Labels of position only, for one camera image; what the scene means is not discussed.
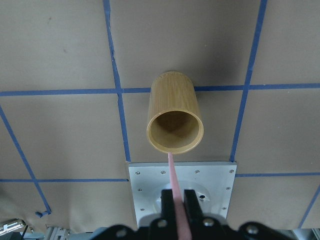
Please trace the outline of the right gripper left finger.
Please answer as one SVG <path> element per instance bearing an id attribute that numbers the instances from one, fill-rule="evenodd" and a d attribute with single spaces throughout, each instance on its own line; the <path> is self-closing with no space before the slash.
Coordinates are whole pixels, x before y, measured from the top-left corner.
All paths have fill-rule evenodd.
<path id="1" fill-rule="evenodd" d="M 166 226 L 163 227 L 164 239 L 177 240 L 175 204 L 171 189 L 161 191 L 161 218 L 166 221 Z"/>

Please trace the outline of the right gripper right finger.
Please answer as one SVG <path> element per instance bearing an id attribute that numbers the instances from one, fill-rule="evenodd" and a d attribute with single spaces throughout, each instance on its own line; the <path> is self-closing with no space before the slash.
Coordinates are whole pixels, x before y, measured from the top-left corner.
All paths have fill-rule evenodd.
<path id="1" fill-rule="evenodd" d="M 184 190 L 184 208 L 188 220 L 188 225 L 193 240 L 200 239 L 200 229 L 203 220 L 203 212 L 200 207 L 198 197 L 193 189 Z"/>

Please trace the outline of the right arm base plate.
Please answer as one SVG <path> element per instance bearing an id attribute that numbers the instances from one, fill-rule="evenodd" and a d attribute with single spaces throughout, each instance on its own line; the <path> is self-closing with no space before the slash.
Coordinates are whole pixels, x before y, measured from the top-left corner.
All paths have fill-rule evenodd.
<path id="1" fill-rule="evenodd" d="M 194 190 L 202 212 L 226 223 L 237 164 L 229 161 L 177 162 L 180 190 Z M 170 189 L 166 162 L 131 163 L 128 167 L 138 227 L 160 216 L 161 191 Z"/>

